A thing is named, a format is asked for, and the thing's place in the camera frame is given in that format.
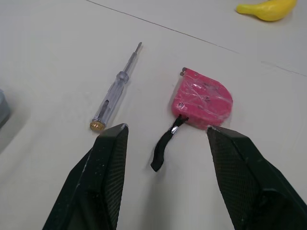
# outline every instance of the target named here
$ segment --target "gray object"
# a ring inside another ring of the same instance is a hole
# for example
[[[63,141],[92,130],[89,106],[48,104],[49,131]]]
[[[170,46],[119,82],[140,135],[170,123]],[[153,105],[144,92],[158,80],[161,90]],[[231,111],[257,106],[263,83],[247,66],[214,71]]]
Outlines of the gray object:
[[[3,92],[0,90],[0,128],[9,119],[10,109],[5,100]]]

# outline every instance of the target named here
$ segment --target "plastic wrap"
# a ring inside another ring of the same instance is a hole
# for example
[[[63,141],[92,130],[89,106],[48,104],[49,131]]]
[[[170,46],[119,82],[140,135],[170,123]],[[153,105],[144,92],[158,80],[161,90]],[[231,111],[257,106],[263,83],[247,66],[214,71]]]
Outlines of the plastic wrap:
[[[188,117],[188,124],[199,129],[219,126],[229,116],[233,100],[230,92],[218,81],[184,68],[183,80],[172,103],[172,112]]]

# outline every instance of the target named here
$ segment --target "metal screwdriver tip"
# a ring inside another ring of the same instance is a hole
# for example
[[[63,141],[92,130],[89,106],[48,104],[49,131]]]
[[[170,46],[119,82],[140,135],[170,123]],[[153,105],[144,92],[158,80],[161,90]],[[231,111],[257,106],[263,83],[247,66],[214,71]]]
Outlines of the metal screwdriver tip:
[[[140,43],[138,44],[138,47],[137,47],[136,50],[134,51],[135,53],[137,53],[137,52],[139,51],[141,45],[142,45],[142,42],[140,42]]]

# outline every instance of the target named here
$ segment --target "black wrist strap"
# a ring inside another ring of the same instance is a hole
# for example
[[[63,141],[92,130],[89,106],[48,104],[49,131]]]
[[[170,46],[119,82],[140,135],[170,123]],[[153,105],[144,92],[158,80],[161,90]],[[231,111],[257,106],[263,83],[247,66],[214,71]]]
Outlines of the black wrist strap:
[[[168,142],[173,137],[177,129],[182,124],[184,124],[188,119],[189,119],[188,117],[183,118],[182,115],[179,115],[179,117],[176,119],[176,121],[173,123],[170,129],[166,133],[164,133],[163,136],[158,141],[154,149],[153,162],[151,163],[151,167],[155,172],[157,172],[163,165],[164,151]]]

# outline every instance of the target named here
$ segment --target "transparent screwdriver handle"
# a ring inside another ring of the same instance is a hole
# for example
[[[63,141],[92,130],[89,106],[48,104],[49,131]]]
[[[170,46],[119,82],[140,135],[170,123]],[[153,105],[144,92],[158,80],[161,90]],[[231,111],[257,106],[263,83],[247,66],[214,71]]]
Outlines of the transparent screwdriver handle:
[[[123,93],[124,86],[129,80],[128,71],[132,66],[139,48],[142,43],[139,43],[135,52],[131,55],[127,65],[124,70],[119,72],[116,76],[115,82],[109,88],[104,100],[102,101],[97,113],[90,123],[90,128],[92,130],[103,130],[105,129],[115,107],[118,103],[121,94]]]

